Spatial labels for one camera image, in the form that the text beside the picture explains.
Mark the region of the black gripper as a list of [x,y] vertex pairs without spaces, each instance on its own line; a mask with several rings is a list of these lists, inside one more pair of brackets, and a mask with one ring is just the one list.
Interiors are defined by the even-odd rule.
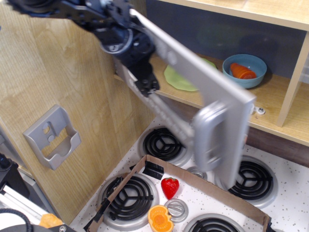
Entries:
[[130,29],[133,37],[127,43],[124,52],[116,54],[116,58],[136,77],[135,85],[144,97],[160,89],[159,82],[149,62],[155,46],[145,32]]

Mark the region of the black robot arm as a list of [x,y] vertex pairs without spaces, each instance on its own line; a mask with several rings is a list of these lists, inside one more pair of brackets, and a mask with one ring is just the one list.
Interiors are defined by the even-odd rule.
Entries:
[[155,45],[146,27],[127,0],[10,0],[13,10],[31,17],[68,19],[91,32],[102,49],[119,60],[136,78],[134,84],[145,97],[159,83],[149,62]]

